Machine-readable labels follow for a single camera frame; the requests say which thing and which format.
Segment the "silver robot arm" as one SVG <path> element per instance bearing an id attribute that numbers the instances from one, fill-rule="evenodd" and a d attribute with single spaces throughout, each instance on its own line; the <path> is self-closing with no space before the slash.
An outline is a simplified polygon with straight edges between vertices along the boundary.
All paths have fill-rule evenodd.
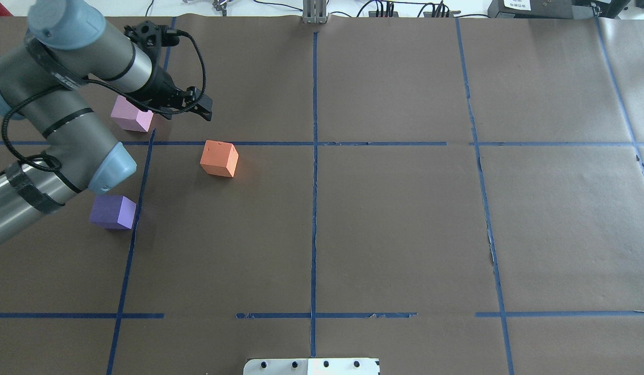
<path id="1" fill-rule="evenodd" d="M 159 64 L 184 36 L 144 21 L 120 31 L 84 1 L 37 1 L 20 45 L 0 56 L 0 135 L 15 158 L 0 172 L 0 245 L 90 190 L 105 194 L 136 172 L 124 145 L 78 93 L 96 84 L 141 111 L 167 119 L 194 113 L 210 121 L 201 87 L 181 89 Z"/>

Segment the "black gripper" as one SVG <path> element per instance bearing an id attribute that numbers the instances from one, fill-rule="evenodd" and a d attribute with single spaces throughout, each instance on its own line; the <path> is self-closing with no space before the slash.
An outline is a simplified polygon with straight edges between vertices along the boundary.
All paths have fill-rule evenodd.
<path id="1" fill-rule="evenodd" d="M 178 114 L 190 109 L 205 121 L 211 121 L 213 116 L 212 98 L 197 87 L 186 90 L 178 88 L 162 67 L 155 67 L 148 81 L 140 88 L 140 103 L 167 113 Z"/>

